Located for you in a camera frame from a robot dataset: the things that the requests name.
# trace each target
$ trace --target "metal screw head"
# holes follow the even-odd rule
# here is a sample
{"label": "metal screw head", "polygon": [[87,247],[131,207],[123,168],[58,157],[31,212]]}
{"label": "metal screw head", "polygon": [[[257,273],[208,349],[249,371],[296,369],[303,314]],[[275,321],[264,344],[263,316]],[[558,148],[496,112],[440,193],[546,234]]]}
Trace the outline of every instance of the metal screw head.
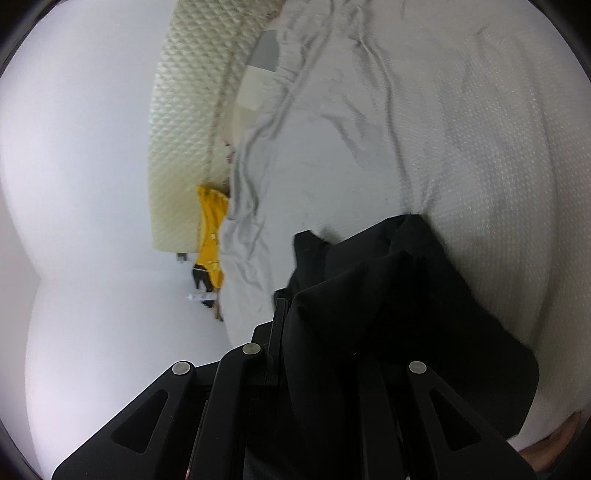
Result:
{"label": "metal screw head", "polygon": [[184,375],[189,373],[191,365],[188,362],[176,362],[173,365],[173,373],[175,375]]}
{"label": "metal screw head", "polygon": [[423,362],[414,361],[408,364],[408,369],[414,374],[421,375],[427,371],[427,365]]}
{"label": "metal screw head", "polygon": [[256,355],[261,351],[261,346],[258,343],[247,343],[242,347],[242,352],[246,355]]}

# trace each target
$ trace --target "white textured fabric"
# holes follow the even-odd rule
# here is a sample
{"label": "white textured fabric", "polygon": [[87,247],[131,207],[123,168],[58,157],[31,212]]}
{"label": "white textured fabric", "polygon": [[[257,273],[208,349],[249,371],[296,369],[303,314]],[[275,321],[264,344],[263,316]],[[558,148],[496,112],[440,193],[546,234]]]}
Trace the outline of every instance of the white textured fabric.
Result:
{"label": "white textured fabric", "polygon": [[564,40],[526,0],[289,0],[278,41],[220,237],[232,343],[271,320],[295,233],[419,213],[535,351],[512,445],[551,433],[591,398],[591,84]]}
{"label": "white textured fabric", "polygon": [[223,118],[248,56],[282,0],[179,0],[150,108],[148,190],[154,248],[197,249],[195,188],[225,190]]}

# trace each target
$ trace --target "white knit fabric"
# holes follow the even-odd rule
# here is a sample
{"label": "white knit fabric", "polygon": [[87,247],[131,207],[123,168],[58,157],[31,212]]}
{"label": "white knit fabric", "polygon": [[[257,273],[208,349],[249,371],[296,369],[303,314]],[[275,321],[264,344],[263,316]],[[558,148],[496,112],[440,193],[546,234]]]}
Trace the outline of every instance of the white knit fabric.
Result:
{"label": "white knit fabric", "polygon": [[232,342],[271,320],[295,233],[419,213],[535,351],[512,445],[551,433],[591,398],[591,83],[564,40],[527,0],[288,0],[278,41],[220,238]]}

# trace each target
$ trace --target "quilted fabric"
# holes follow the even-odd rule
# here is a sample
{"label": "quilted fabric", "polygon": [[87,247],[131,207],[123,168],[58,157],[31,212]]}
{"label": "quilted fabric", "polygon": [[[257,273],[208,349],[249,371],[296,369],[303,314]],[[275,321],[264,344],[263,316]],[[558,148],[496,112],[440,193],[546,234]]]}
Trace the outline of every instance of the quilted fabric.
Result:
{"label": "quilted fabric", "polygon": [[148,194],[154,248],[197,249],[195,188],[227,191],[223,112],[257,38],[282,0],[180,0],[162,50],[150,108]]}

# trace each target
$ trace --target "white surface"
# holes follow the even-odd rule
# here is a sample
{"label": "white surface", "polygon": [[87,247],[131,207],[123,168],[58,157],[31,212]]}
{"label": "white surface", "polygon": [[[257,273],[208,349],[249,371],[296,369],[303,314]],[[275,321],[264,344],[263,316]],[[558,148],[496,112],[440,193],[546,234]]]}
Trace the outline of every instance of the white surface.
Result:
{"label": "white surface", "polygon": [[[148,116],[175,3],[69,0],[0,79],[0,178],[42,278],[26,357],[31,433],[17,410],[13,431],[32,435],[47,479],[175,360],[229,349],[223,325],[186,299],[190,263],[151,246]],[[14,316],[15,340],[26,322]]]}
{"label": "white surface", "polygon": [[42,284],[31,320],[27,398],[45,478],[177,361],[216,362],[222,322],[188,281]]}
{"label": "white surface", "polygon": [[152,249],[148,117],[175,0],[69,0],[0,81],[8,205],[43,278],[185,276]]}
{"label": "white surface", "polygon": [[35,470],[39,464],[27,417],[25,352],[39,281],[0,192],[0,419]]}
{"label": "white surface", "polygon": [[591,398],[591,84],[573,53],[526,0],[288,0],[278,41],[220,236],[230,341],[271,320],[295,233],[420,213],[540,363],[512,445],[550,434]]}

